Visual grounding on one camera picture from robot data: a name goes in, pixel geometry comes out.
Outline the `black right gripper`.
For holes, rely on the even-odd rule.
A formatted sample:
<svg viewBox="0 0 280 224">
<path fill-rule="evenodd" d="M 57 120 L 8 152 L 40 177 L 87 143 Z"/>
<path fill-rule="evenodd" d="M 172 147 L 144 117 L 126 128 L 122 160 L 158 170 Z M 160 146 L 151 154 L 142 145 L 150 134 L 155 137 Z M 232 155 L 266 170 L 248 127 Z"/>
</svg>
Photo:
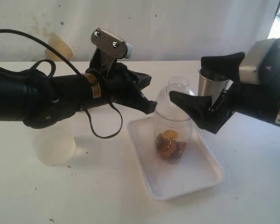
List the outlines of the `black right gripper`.
<svg viewBox="0 0 280 224">
<path fill-rule="evenodd" d="M 244 57 L 244 52 L 225 56 L 203 56 L 200 63 L 207 71 L 222 75 L 233 82 L 240 82 L 239 66 Z M 192 96 L 171 91 L 169 98 L 189 115 L 200 129 L 214 134 L 235 112 L 280 127 L 280 123 L 276 121 L 280 111 L 280 86 L 233 83 L 228 90 L 220 93 L 213 105 L 211 96 Z"/>
</svg>

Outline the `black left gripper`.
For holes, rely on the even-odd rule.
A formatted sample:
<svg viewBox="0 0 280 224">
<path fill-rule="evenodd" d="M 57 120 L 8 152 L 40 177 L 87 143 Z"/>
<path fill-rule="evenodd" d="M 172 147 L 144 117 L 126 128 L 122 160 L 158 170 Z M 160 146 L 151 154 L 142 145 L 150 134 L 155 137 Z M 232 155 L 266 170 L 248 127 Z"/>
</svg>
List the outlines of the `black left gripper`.
<svg viewBox="0 0 280 224">
<path fill-rule="evenodd" d="M 145 73 L 129 70 L 123 63 L 104 53 L 95 53 L 90 61 L 85 77 L 90 83 L 85 97 L 86 108 L 94 108 L 108 103 L 117 103 L 145 114 L 151 114 L 156 101 L 148 100 L 140 91 L 150 85 L 152 77 Z"/>
</svg>

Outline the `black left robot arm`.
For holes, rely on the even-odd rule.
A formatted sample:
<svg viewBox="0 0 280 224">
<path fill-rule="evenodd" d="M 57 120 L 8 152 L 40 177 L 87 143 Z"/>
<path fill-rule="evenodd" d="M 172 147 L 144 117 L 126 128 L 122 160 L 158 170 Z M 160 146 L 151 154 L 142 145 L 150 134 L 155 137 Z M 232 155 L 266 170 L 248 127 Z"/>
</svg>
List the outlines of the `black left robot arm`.
<svg viewBox="0 0 280 224">
<path fill-rule="evenodd" d="M 41 129 L 102 105 L 116 103 L 145 114 L 156 108 L 157 103 L 142 93 L 151 77 L 109 56 L 95 53 L 84 74 L 55 76 L 54 62 L 51 68 L 46 75 L 37 64 L 18 72 L 0 67 L 0 121 Z"/>
</svg>

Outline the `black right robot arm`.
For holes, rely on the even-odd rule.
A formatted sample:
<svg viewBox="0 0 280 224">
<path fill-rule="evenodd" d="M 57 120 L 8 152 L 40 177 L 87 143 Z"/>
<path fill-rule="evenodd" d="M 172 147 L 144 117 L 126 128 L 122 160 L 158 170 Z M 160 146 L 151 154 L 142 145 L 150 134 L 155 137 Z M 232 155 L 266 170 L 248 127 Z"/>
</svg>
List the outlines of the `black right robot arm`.
<svg viewBox="0 0 280 224">
<path fill-rule="evenodd" d="M 200 129 L 214 134 L 235 112 L 280 127 L 280 52 L 270 53 L 265 59 L 260 70 L 265 76 L 261 84 L 239 81 L 237 74 L 244 56 L 244 52 L 238 52 L 201 58 L 204 69 L 233 81 L 214 103 L 210 96 L 190 96 L 177 91 L 169 93 L 170 101 L 188 114 Z"/>
</svg>

